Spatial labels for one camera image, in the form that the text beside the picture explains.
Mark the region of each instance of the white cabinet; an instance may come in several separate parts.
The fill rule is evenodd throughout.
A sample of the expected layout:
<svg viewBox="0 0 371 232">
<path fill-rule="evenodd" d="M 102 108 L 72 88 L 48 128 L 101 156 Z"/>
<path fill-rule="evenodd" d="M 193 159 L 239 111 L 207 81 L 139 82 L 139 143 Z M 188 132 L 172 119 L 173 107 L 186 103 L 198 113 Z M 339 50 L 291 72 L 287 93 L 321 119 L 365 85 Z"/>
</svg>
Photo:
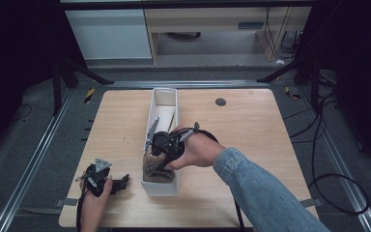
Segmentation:
<svg viewBox="0 0 371 232">
<path fill-rule="evenodd" d="M 122 60 L 152 62 L 143 10 L 66 11 L 66 15 L 89 67 L 113 66 Z"/>
</svg>

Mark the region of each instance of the metal rail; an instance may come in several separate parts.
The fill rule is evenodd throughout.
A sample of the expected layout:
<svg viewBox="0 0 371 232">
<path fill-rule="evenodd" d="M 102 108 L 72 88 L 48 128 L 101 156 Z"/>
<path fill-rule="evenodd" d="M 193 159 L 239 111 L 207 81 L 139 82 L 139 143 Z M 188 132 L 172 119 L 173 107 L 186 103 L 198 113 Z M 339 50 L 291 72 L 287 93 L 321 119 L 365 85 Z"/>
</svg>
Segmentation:
<svg viewBox="0 0 371 232">
<path fill-rule="evenodd" d="M 52 117 L 37 149 L 35 150 L 35 153 L 33 154 L 28 165 L 26 166 L 25 171 L 20 177 L 19 182 L 17 183 L 17 186 L 11 195 L 11 198 L 8 200 L 5 208 L 0 213 L 0 232 L 7 231 L 9 226 L 11 225 L 11 222 L 14 219 L 17 210 L 19 209 L 20 203 L 22 202 L 26 191 L 32 183 L 32 180 L 41 164 L 44 154 L 46 153 L 46 150 L 50 145 L 53 135 L 56 132 L 66 109 L 68 108 L 73 91 L 74 89 L 68 89 L 67 93 L 65 94 L 63 98 L 62 108 L 56 116 Z"/>
<path fill-rule="evenodd" d="M 309 108 L 312 108 L 311 103 L 309 101 L 310 94 L 308 91 L 305 90 L 304 87 L 300 87 L 300 94 L 304 96 L 304 100 Z M 316 117 L 315 112 L 313 110 L 310 111 L 312 114 L 312 117 Z M 324 130 L 324 127 L 326 126 L 324 123 L 322 124 L 321 131 Z M 325 130 L 322 136 L 322 141 L 324 143 L 325 148 L 327 149 L 328 155 L 330 157 L 330 160 L 332 161 L 333 167 L 335 168 L 336 172 L 342 175 L 345 175 L 351 179 L 354 179 L 351 170 L 346 165 L 346 162 L 342 159 L 342 156 L 340 155 L 338 149 L 335 146 L 335 143 L 333 142 L 333 139 L 329 135 L 328 130 Z M 354 206 L 354 209 L 356 211 L 361 211 L 366 206 L 366 201 L 364 199 L 364 196 L 360 189 L 352 184 L 349 181 L 346 181 L 344 179 L 340 180 L 342 183 L 342 186 L 346 193 L 348 194 L 349 200 L 351 201 L 352 205 Z M 361 225 L 363 226 L 364 230 L 366 232 L 371 232 L 371 209 L 369 208 L 365 213 L 358 216 Z"/>
<path fill-rule="evenodd" d="M 252 88 L 269 87 L 267 83 L 253 80 L 150 80 L 150 81 L 115 81 L 114 84 L 102 85 L 104 88 L 115 89 L 153 89 L 157 87 L 176 89 L 207 89 L 207 88 Z"/>
</svg>

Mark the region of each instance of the wooden table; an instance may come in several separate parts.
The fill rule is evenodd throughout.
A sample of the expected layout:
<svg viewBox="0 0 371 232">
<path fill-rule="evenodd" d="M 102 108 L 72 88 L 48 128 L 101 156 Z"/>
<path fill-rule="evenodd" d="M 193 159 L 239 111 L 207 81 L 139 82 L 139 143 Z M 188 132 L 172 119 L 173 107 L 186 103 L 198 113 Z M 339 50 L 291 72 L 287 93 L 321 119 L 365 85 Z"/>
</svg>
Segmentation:
<svg viewBox="0 0 371 232">
<path fill-rule="evenodd" d="M 68 198 L 78 198 L 75 178 L 95 158 L 113 163 L 110 174 L 129 174 L 126 190 L 110 197 L 102 227 L 238 227 L 230 189 L 211 167 L 181 170 L 180 193 L 174 197 L 150 197 L 142 188 L 143 146 L 150 109 L 151 90 L 108 91 L 90 132 L 82 158 L 71 181 Z M 180 122 L 215 135 L 224 146 L 234 146 L 250 160 L 268 169 L 299 199 L 310 198 L 297 157 L 271 90 L 179 90 Z M 223 98 L 226 105 L 217 106 Z M 317 217 L 315 208 L 308 208 Z M 74 227 L 75 206 L 64 206 L 60 225 Z M 251 226 L 245 216 L 245 226 Z"/>
</svg>

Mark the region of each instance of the wire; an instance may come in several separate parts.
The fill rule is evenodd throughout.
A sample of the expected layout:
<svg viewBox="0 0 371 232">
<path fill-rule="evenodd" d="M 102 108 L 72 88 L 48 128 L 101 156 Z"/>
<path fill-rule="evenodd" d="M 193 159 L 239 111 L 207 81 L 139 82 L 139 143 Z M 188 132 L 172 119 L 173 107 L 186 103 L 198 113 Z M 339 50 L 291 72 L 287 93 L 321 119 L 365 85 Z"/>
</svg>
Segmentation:
<svg viewBox="0 0 371 232">
<path fill-rule="evenodd" d="M 84 180 L 84 179 L 87 179 L 88 177 L 90 177 L 90 175 L 83 175 L 83 176 L 80 176 L 80 177 L 77 177 L 76 179 L 75 179 L 75 181 L 76 182 L 79 182 L 79 181 L 81 181 L 81 180 Z"/>
<path fill-rule="evenodd" d="M 81 216 L 82 216 L 82 207 L 83 207 L 84 197 L 86 196 L 86 193 L 89 191 L 89 190 L 86 190 L 85 191 L 85 189 L 86 189 L 86 182 L 87 182 L 87 178 L 85 178 L 83 180 L 82 193 L 80 195 L 79 201 L 77 202 L 76 229 L 77 229 L 78 232 L 80 232 L 80 229 L 81 229 L 81 226 L 82 226 L 81 225 Z"/>
<path fill-rule="evenodd" d="M 285 57 L 285 56 L 281 56 L 281 55 L 278 54 L 275 42 L 273 40 L 273 35 L 272 35 L 272 32 L 271 32 L 270 24 L 269 24 L 269 21 L 270 21 L 270 7 L 267 7 L 266 13 L 267 14 L 266 14 L 266 23 L 265 23 L 265 27 L 264 27 L 264 37 L 265 37 L 265 40 L 266 40 L 268 46 L 271 48 L 272 55 L 274 57 L 276 57 L 277 59 L 281 59 L 281 60 L 292 58 L 291 56 L 290 57 Z M 272 43 L 267 38 L 267 28 L 268 28 L 268 31 L 270 33 Z"/>
<path fill-rule="evenodd" d="M 319 117 L 319 115 L 317 115 L 317 116 L 315 117 L 315 119 L 312 121 L 311 124 L 308 125 L 308 127 L 306 127 L 305 129 L 303 129 L 303 130 L 301 130 L 301 131 L 299 131 L 299 132 L 294 133 L 293 135 L 290 135 L 289 137 L 290 137 L 290 138 L 293 138 L 293 137 L 296 137 L 296 136 L 298 136 L 298 135 L 300 135 L 300 134 L 302 134 L 302 133 L 308 131 L 310 128 L 312 128 L 312 126 L 313 126 L 313 125 L 315 124 L 315 122 L 318 120 L 318 117 Z"/>
<path fill-rule="evenodd" d="M 324 129 L 322 130 L 322 132 L 318 135 L 316 139 L 319 139 L 320 137 L 322 137 L 322 135 L 324 135 L 326 130 L 327 130 L 327 127 L 324 127 Z M 308 143 L 308 142 L 313 142 L 313 141 L 315 141 L 315 139 L 305 140 L 305 141 L 294 141 L 292 142 L 292 144 Z"/>
<path fill-rule="evenodd" d="M 297 113 L 295 113 L 295 114 L 291 114 L 290 116 L 287 116 L 287 117 L 285 117 L 285 118 L 282 118 L 282 120 L 289 119 L 289 118 L 291 118 L 291 117 L 294 117 L 294 116 L 296 116 L 296 115 L 299 115 L 299 114 L 301 114 L 301 113 L 303 113 L 303 112 L 306 112 L 306 111 L 308 111 L 308 110 L 309 110 L 309 108 L 304 109 L 304 110 L 302 110 L 302 111 L 300 111 L 300 112 L 297 112 Z"/>
<path fill-rule="evenodd" d="M 29 116 L 29 114 L 32 113 L 32 106 L 31 106 L 30 104 L 23 103 L 23 104 L 21 104 L 21 105 L 23 105 L 23 106 L 28 106 L 28 107 L 29 107 L 29 112 L 27 112 L 26 115 L 24 115 L 24 116 L 22 116 L 22 117 L 12 119 L 12 121 L 19 121 L 19 120 L 25 119 L 27 116 Z"/>
<path fill-rule="evenodd" d="M 312 166 L 311 166 L 311 171 L 312 171 L 312 182 L 308 185 L 308 188 L 310 189 L 312 186 L 315 186 L 316 190 L 318 191 L 318 193 L 321 195 L 321 197 L 329 203 L 330 206 L 332 206 L 333 208 L 335 208 L 336 210 L 342 212 L 342 213 L 345 213 L 345 214 L 348 214 L 348 215 L 352 215 L 352 216 L 358 216 L 360 214 L 363 214 L 365 213 L 369 207 L 370 207 L 370 201 L 369 201 L 369 196 L 368 194 L 366 193 L 366 190 L 360 185 L 358 184 L 355 180 L 345 176 L 345 175 L 342 175 L 342 174 L 338 174 L 338 173 L 327 173 L 327 174 L 324 174 L 324 175 L 321 175 L 321 176 L 318 176 L 316 177 L 316 174 L 315 174 L 315 151 L 316 151 L 316 140 L 317 140 L 317 136 L 318 136 L 318 131 L 319 131 L 319 128 L 322 124 L 322 121 L 323 121 L 323 108 L 324 108 L 324 102 L 327 98 L 323 98 L 320 102 L 320 105 L 318 106 L 319 109 L 317 110 L 317 117 L 319 116 L 319 122 L 318 122 L 318 126 L 317 126 L 317 129 L 315 130 L 315 133 L 314 133 L 314 139 L 313 139 L 313 143 L 312 143 Z M 360 211 L 349 211 L 349 210 L 346 210 L 344 208 L 341 208 L 339 206 L 337 206 L 336 204 L 334 204 L 332 201 L 330 201 L 320 190 L 319 186 L 318 186 L 318 181 L 320 180 L 323 180 L 323 179 L 326 179 L 326 178 L 329 178 L 329 177 L 336 177 L 336 178 L 344 178 L 345 180 L 348 180 L 350 182 L 352 182 L 354 185 L 356 185 L 360 191 L 362 192 L 364 198 L 365 198 L 365 202 L 366 202 L 366 206 L 360 210 Z"/>
</svg>

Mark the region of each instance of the person's right hand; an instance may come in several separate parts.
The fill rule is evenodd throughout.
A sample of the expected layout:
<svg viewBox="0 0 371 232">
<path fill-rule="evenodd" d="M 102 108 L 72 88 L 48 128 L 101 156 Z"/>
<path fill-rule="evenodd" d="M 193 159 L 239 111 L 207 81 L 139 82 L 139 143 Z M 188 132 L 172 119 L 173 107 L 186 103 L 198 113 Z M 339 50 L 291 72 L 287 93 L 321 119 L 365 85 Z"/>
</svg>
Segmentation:
<svg viewBox="0 0 371 232">
<path fill-rule="evenodd" d="M 182 129 L 177 126 L 174 131 Z M 178 159 L 169 162 L 164 168 L 167 170 L 180 169 L 189 165 L 201 167 L 212 166 L 216 156 L 225 147 L 213 141 L 203 133 L 195 133 L 185 141 L 185 152 Z"/>
</svg>

